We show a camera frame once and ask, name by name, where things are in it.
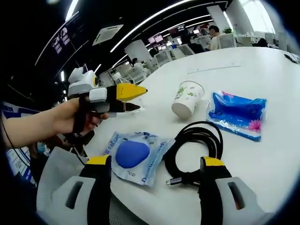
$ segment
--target white table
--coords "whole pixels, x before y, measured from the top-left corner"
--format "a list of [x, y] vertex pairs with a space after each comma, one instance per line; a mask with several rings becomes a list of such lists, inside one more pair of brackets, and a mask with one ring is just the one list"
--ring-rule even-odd
[[[240, 177], [257, 195], [259, 205], [275, 212], [290, 194], [300, 173], [300, 66], [284, 57], [281, 50], [239, 47], [200, 53], [163, 65], [141, 86], [145, 110], [104, 121], [85, 147], [87, 155], [100, 155], [114, 131], [148, 131], [160, 137], [175, 137], [193, 121], [205, 120], [210, 93], [224, 90], [246, 98], [266, 98], [267, 120], [262, 141], [222, 131], [222, 161], [232, 176]], [[203, 100], [188, 121], [180, 121], [171, 110], [182, 81], [199, 82], [205, 89]], [[177, 154], [181, 170], [199, 168], [206, 147], [187, 143]], [[166, 186], [171, 176], [162, 162], [154, 187], [139, 186], [112, 175], [111, 188], [117, 198], [150, 225], [198, 225], [201, 207], [197, 190], [190, 186]]]

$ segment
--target white cloth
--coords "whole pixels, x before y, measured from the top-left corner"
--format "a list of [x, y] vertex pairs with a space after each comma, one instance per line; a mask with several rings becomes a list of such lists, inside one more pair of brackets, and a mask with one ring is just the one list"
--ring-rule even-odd
[[136, 63], [134, 64], [134, 66], [135, 66], [135, 67], [139, 67], [139, 68], [141, 68], [142, 70], [144, 70], [144, 67], [143, 67], [142, 63], [140, 63], [140, 62], [136, 62]]
[[210, 40], [210, 50], [212, 51], [217, 49], [219, 49], [219, 45], [218, 45], [217, 36], [215, 36]]

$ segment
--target pink flower graphic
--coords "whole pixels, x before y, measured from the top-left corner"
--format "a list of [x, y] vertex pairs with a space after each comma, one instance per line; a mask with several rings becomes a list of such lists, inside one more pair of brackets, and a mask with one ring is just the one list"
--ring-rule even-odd
[[261, 126], [262, 126], [262, 123], [259, 120], [252, 120], [249, 123], [249, 128], [248, 129], [251, 130], [251, 131], [260, 132], [261, 131]]
[[222, 94], [223, 95], [227, 95], [228, 97], [231, 97], [231, 98], [233, 98], [234, 96], [233, 95], [231, 95], [231, 94], [228, 94], [228, 93], [226, 93], [225, 91], [221, 91], [222, 92]]

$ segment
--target blue cleaning cloth package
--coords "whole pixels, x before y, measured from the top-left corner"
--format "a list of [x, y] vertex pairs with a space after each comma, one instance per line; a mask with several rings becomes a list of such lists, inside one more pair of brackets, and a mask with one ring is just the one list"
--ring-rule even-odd
[[115, 132], [104, 154], [112, 156], [112, 171], [118, 177], [152, 187], [156, 168], [174, 142], [148, 132]]
[[206, 120], [258, 142], [261, 139], [266, 103], [267, 100], [263, 98], [251, 100], [224, 91], [213, 92], [207, 105]]

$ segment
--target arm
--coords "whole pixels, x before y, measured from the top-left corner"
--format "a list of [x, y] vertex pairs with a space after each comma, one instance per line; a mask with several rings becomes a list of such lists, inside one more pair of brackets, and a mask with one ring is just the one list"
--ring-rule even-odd
[[[55, 135], [54, 118], [55, 110], [50, 109], [27, 117], [9, 118], [3, 124], [10, 141], [19, 148]], [[6, 147], [12, 148], [3, 127], [2, 130]]]
[[[15, 148], [18, 148], [45, 140], [59, 133], [71, 133], [75, 121], [74, 115], [78, 109], [79, 99], [73, 98], [53, 109], [27, 117], [10, 118], [3, 121], [3, 124], [10, 141]], [[100, 116], [100, 119], [103, 120], [107, 118], [107, 113]], [[87, 114], [83, 133], [94, 129], [99, 121], [99, 118]], [[3, 127], [2, 130], [6, 147], [11, 148]]]

